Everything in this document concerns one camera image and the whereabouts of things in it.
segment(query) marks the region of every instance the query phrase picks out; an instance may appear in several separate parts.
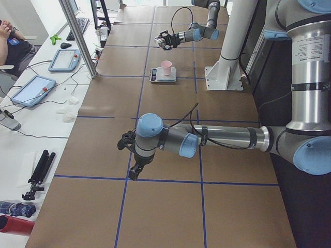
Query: pink cup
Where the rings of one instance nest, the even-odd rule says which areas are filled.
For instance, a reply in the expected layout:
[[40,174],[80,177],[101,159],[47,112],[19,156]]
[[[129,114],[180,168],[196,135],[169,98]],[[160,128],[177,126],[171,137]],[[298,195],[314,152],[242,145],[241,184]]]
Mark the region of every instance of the pink cup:
[[161,67],[162,67],[162,70],[163,70],[163,75],[165,76],[168,76],[170,75],[171,73],[171,66],[172,66],[172,63],[168,60],[165,60],[165,61],[162,61],[161,62]]

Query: red cylinder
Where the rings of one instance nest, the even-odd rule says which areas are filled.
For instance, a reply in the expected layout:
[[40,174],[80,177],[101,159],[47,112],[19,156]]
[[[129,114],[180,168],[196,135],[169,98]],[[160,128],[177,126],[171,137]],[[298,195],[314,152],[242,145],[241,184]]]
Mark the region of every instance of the red cylinder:
[[8,234],[17,234],[29,236],[35,225],[33,221],[1,215],[0,216],[0,232]]

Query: keyboard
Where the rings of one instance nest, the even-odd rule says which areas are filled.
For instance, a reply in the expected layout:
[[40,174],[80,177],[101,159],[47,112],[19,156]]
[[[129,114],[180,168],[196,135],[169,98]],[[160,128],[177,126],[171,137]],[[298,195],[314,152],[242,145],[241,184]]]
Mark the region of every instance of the keyboard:
[[[89,19],[84,18],[84,17],[78,17],[78,18],[76,18],[76,20],[77,20],[78,27],[79,27],[81,33],[83,34],[88,26]],[[73,33],[71,30],[67,36],[67,40],[74,40],[74,36],[73,36]]]

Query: green object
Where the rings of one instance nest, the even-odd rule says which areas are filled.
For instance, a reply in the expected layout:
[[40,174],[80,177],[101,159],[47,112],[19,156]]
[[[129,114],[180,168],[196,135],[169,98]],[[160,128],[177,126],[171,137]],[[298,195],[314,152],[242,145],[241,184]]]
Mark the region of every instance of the green object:
[[57,35],[53,35],[51,37],[51,41],[52,41],[52,44],[55,45],[56,44],[56,40],[62,40],[60,37],[58,37]]

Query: kitchen scale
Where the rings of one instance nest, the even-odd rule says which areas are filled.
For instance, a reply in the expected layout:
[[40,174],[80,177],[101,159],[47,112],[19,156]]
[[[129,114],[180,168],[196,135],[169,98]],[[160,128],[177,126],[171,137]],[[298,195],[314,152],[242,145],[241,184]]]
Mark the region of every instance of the kitchen scale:
[[162,67],[151,68],[149,71],[149,81],[152,83],[174,83],[176,82],[176,68],[171,67],[171,72],[169,75],[163,75]]

